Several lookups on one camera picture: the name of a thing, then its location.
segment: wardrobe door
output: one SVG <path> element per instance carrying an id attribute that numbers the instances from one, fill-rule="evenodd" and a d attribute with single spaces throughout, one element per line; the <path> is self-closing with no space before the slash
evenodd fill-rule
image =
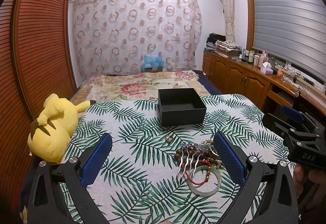
<path id="1" fill-rule="evenodd" d="M 51 93 L 69 98 L 76 89 L 69 59 L 67 7 L 68 0 L 17 0 L 17 71 L 34 118 Z"/>
<path id="2" fill-rule="evenodd" d="M 4 0 L 0 6 L 0 200 L 7 203 L 12 203 L 31 162 L 27 146 L 31 117 L 27 114 L 12 60 L 14 2 Z"/>

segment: black box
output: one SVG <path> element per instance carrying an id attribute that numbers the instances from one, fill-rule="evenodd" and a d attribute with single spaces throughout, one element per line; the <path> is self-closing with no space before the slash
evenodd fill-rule
<path id="1" fill-rule="evenodd" d="M 159 112 L 163 126 L 197 124 L 206 106 L 193 88 L 159 89 Z"/>

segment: patterned curtain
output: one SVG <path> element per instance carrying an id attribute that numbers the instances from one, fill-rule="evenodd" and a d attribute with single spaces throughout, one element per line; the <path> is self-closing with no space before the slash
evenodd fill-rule
<path id="1" fill-rule="evenodd" d="M 137 74 L 144 56 L 166 71 L 196 68 L 202 30 L 197 0 L 74 0 L 74 42 L 82 77 Z"/>
<path id="2" fill-rule="evenodd" d="M 235 42 L 234 38 L 234 0 L 222 0 L 225 17 L 225 36 Z"/>

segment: palm leaf tablecloth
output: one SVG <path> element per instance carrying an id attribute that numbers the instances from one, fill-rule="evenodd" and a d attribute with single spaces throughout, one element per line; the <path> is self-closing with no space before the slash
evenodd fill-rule
<path id="1" fill-rule="evenodd" d="M 157 100 L 103 102 L 86 111 L 67 148 L 65 161 L 94 144 L 104 132 L 113 137 L 112 151 L 95 183 L 88 187 L 94 202 L 109 223 L 216 223 L 240 189 L 220 169 L 222 185 L 211 197 L 194 195 L 173 155 L 182 141 L 200 143 L 223 131 L 228 139 L 261 161 L 287 160 L 282 139 L 263 127 L 263 113 L 238 94 L 204 96 L 207 112 L 202 124 L 162 127 Z M 171 135 L 173 141 L 165 142 Z M 61 184 L 73 218 L 82 220 L 65 184 Z M 246 216 L 250 220 L 262 197 L 261 184 Z"/>

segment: stack of clothes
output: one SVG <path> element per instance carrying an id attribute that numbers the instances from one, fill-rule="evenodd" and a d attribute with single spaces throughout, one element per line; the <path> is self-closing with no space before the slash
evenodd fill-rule
<path id="1" fill-rule="evenodd" d="M 216 41 L 225 41 L 225 36 L 211 33 L 206 41 L 206 51 L 214 52 L 216 47 Z"/>
<path id="2" fill-rule="evenodd" d="M 237 43 L 231 41 L 231 40 L 226 40 L 226 41 L 216 41 L 216 48 L 219 48 L 224 51 L 241 51 L 240 45 Z"/>

